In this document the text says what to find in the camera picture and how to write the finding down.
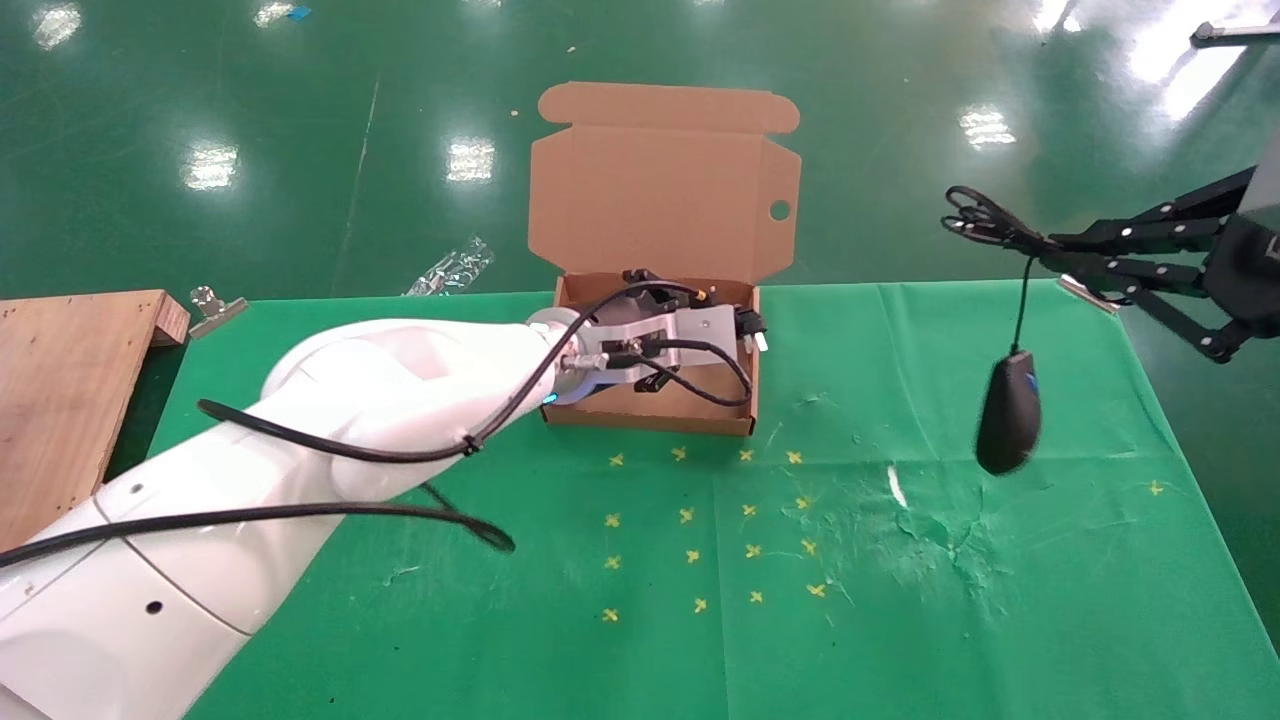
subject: green tablecloth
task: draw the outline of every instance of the green tablecloth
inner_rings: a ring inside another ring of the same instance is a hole
[[[991,478],[972,441],[1015,283],[763,292],[754,437],[526,418],[438,480],[515,555],[346,520],[191,717],[1280,711],[1280,664],[1115,318],[1033,284],[1044,432]],[[251,404],[317,331],[548,301],[255,302],[193,342],[152,450],[209,427],[198,397]]]

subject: computer mouse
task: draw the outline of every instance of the computer mouse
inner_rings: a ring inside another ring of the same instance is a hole
[[[1021,468],[1039,441],[1039,384],[1032,354],[1019,350],[996,363],[982,406],[978,464],[992,475]]]

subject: open cardboard box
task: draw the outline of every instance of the open cardboard box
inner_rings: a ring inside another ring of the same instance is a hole
[[[756,283],[791,264],[800,156],[765,133],[791,132],[800,113],[756,90],[570,82],[538,102],[571,127],[532,146],[529,247],[564,274],[556,305],[581,307],[622,287],[623,270],[716,288],[722,302],[762,313]],[[616,386],[570,406],[553,424],[749,436],[760,397],[760,355],[739,347],[751,402],[722,407],[675,383],[657,393]],[[682,377],[723,397],[742,391],[721,365]]]

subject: mouse cable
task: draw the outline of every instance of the mouse cable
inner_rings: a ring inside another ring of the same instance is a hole
[[[1034,258],[1027,259],[1027,266],[1023,268],[1023,296],[1018,301],[1018,324],[1014,325],[1014,342],[1009,346],[1009,354],[1016,355],[1021,350],[1018,343],[1023,338],[1023,316],[1027,315],[1027,286],[1032,282],[1032,263]]]
[[[1009,354],[1016,355],[1021,350],[1019,342],[1023,336],[1023,318],[1027,315],[1027,288],[1030,284],[1032,264],[1051,246],[1051,242],[1027,227],[1018,215],[972,187],[957,184],[947,188],[946,199],[959,213],[942,218],[942,227],[948,232],[979,245],[993,245],[1027,254],[1021,297],[1018,301],[1018,323],[1014,325],[1014,342],[1009,345]]]

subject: epoxy floor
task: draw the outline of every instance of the epoxy floor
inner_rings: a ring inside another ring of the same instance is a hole
[[[6,3],[0,296],[394,295],[471,234],[497,258],[472,292],[549,288],[529,146],[570,79],[792,99],[783,283],[1015,277],[938,228],[947,186],[1076,231],[1253,164],[1280,127],[1280,50],[1187,41],[1280,1],[308,1]],[[1125,322],[1275,637],[1280,342],[1220,368]]]

